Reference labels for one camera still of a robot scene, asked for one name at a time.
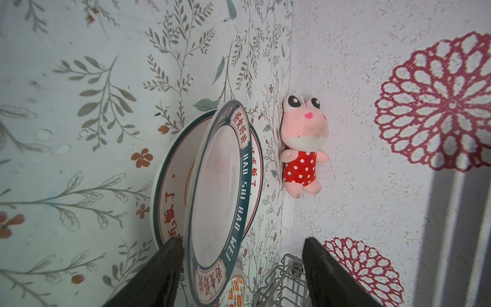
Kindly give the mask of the round white plate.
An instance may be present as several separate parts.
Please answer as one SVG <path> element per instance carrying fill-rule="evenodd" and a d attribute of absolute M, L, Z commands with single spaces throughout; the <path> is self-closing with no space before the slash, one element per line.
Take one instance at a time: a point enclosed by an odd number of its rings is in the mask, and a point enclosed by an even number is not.
<path fill-rule="evenodd" d="M 187 190 L 198 155 L 215 111 L 207 111 L 186 125 L 174 139 L 166 157 L 162 160 L 152 188 L 152 235 L 157 247 L 163 246 L 171 237 L 184 235 Z M 243 236 L 253 225 L 260 206 L 263 189 L 263 154 L 258 133 L 251 128 L 253 140 L 253 177 L 249 199 L 248 216 Z"/>
<path fill-rule="evenodd" d="M 214 113 L 193 166 L 185 218 L 184 271 L 196 306 L 214 306 L 236 266 L 251 195 L 252 135 L 239 101 Z"/>

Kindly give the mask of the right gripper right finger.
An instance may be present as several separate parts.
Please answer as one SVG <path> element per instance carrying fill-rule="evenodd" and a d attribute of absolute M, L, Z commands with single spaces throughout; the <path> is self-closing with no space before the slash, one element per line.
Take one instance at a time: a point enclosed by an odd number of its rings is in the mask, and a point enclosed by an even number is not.
<path fill-rule="evenodd" d="M 314 237 L 304 241 L 302 260 L 313 307 L 380 307 Z"/>

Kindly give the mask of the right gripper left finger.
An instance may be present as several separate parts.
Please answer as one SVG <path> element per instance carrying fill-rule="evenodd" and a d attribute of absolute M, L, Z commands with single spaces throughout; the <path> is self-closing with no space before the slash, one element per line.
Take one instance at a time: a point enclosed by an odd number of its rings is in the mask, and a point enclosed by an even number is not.
<path fill-rule="evenodd" d="M 183 241 L 169 239 L 129 284 L 105 306 L 167 307 L 175 304 L 184 259 Z"/>

